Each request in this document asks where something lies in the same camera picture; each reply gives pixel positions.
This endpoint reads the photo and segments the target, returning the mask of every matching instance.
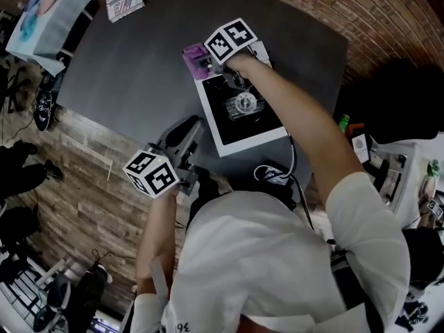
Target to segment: white tablecloth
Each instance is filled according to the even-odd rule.
[[[74,22],[91,0],[56,0],[53,6],[37,18],[34,33],[26,42],[20,40],[20,26],[27,12],[20,17],[6,51],[23,60],[35,60],[52,75],[60,73],[65,66],[56,55],[65,43]]]

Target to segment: gray tabletop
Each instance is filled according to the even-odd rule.
[[[105,8],[98,12],[68,68],[60,105],[143,143],[157,141],[185,116],[205,118],[181,51],[242,17],[264,41],[275,69],[333,113],[347,42],[314,18],[277,0],[145,2],[114,24]],[[195,164],[239,177],[265,160],[289,167],[291,149],[282,138],[220,158],[207,128],[193,157]],[[305,187],[311,171],[299,148],[295,174]]]

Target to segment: wooden floor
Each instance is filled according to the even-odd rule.
[[[23,62],[19,65],[26,65],[33,84],[19,98],[26,104],[25,111],[4,112],[2,144],[32,119],[35,88],[41,79],[39,67]],[[30,245],[42,252],[42,261],[48,267],[61,258],[80,264],[80,268],[76,267],[79,276],[94,262],[93,249],[101,255],[112,251],[135,257],[151,201],[133,187],[121,169],[144,144],[70,110],[58,108],[55,118],[57,121],[48,131],[40,132],[31,123],[6,144],[12,146],[18,139],[37,144],[39,153],[29,157],[26,164],[50,159],[65,175],[61,182],[45,180],[35,190],[8,199],[9,207],[39,205],[42,232],[33,234]],[[179,201],[180,223],[187,222],[191,201],[192,198]],[[184,239],[185,231],[176,228],[176,259]],[[135,261],[109,255],[101,262],[114,280],[102,303],[123,314],[134,297],[131,288],[135,284]]]

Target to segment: person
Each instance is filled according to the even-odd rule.
[[[227,66],[251,81],[307,155],[336,247],[386,330],[409,286],[409,252],[394,214],[316,100],[249,55]],[[365,301],[348,309],[330,246],[260,192],[235,191],[199,209],[173,280],[177,192],[151,203],[135,264],[132,333],[377,331]]]
[[[0,147],[0,167],[2,184],[0,200],[4,202],[9,196],[30,191],[45,179],[63,177],[62,171],[47,160],[44,164],[33,164],[23,167],[29,155],[37,154],[37,146],[32,143],[17,141],[10,148]]]

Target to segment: brick wall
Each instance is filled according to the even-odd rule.
[[[344,82],[369,76],[390,58],[444,69],[444,28],[427,0],[281,0],[349,41]]]

